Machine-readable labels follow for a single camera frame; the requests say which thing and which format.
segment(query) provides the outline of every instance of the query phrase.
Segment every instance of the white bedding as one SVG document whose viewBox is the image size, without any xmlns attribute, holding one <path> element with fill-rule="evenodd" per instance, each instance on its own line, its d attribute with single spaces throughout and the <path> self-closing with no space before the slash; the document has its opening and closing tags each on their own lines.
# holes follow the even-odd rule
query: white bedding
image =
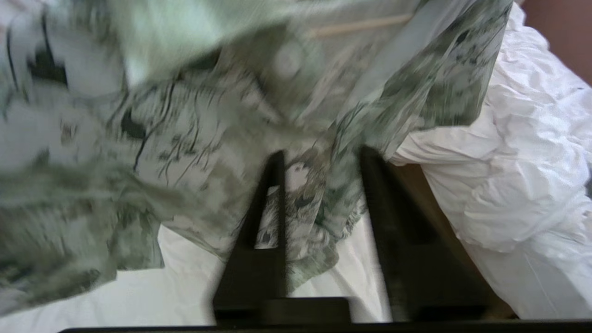
<svg viewBox="0 0 592 333">
<path fill-rule="evenodd" d="M 0 332 L 55 333 L 83 326 L 215 325 L 211 294 L 222 263 L 207 251 L 161 227 L 166 267 L 119 271 L 117 280 L 90 293 L 0 318 Z M 352 297 L 355 322 L 390 321 L 384 281 L 369 221 L 337 246 L 337 266 L 300 286 L 292 297 Z"/>
<path fill-rule="evenodd" d="M 514 5 L 479 119 L 412 133 L 393 160 L 422 164 L 469 255 L 520 318 L 592 318 L 592 89 L 524 20 Z"/>
</svg>

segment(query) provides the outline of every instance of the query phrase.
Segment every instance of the crumpled white sheet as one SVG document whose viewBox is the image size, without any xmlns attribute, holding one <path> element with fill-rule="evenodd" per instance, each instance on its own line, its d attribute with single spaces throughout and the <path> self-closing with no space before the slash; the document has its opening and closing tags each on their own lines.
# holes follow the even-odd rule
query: crumpled white sheet
<svg viewBox="0 0 592 333">
<path fill-rule="evenodd" d="M 521 318 L 590 318 L 592 89 L 524 20 L 514 5 L 479 119 L 412 133 L 392 161 L 422 164 L 458 238 Z"/>
</svg>

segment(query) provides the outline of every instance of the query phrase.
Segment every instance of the wooden stick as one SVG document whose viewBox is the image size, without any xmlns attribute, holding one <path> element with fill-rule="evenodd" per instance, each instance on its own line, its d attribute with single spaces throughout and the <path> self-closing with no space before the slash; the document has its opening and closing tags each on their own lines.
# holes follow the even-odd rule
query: wooden stick
<svg viewBox="0 0 592 333">
<path fill-rule="evenodd" d="M 409 22 L 412 18 L 413 14 L 404 14 L 397 16 L 374 18 L 372 20 L 358 21 L 354 23 L 328 25 L 326 27 L 311 29 L 308 32 L 308 35 L 311 38 L 325 38 L 339 34 L 354 33 L 360 30 L 376 29 L 388 27 L 389 25 L 406 23 Z"/>
</svg>

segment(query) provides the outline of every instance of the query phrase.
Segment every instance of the patterned fabric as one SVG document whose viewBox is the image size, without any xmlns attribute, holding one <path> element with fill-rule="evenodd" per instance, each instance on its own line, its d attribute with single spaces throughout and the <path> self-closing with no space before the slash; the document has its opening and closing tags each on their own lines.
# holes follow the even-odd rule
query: patterned fabric
<svg viewBox="0 0 592 333">
<path fill-rule="evenodd" d="M 361 8 L 362 18 L 413 12 L 418 3 L 297 1 L 289 24 L 132 88 L 105 2 L 16 20 L 0 71 L 0 314 L 87 291 L 117 269 L 160 267 L 160 223 L 223 259 L 262 164 L 280 149 L 289 284 L 328 270 L 335 243 L 365 210 L 359 147 L 388 154 L 413 129 L 472 122 L 511 1 L 465 1 L 376 98 L 343 114 L 404 24 L 327 40 L 308 39 L 303 27 L 352 21 Z M 302 48 L 322 55 L 316 76 L 273 78 L 273 61 Z M 291 89 L 311 77 L 314 89 Z M 258 247 L 277 240 L 273 191 L 268 201 Z"/>
</svg>

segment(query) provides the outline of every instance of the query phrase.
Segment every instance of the brown wall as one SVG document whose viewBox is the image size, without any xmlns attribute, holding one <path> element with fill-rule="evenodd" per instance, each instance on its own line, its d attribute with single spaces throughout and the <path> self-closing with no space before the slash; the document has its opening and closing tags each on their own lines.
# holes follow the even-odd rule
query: brown wall
<svg viewBox="0 0 592 333">
<path fill-rule="evenodd" d="M 592 0 L 527 0 L 526 25 L 539 30 L 572 71 L 592 85 Z"/>
</svg>

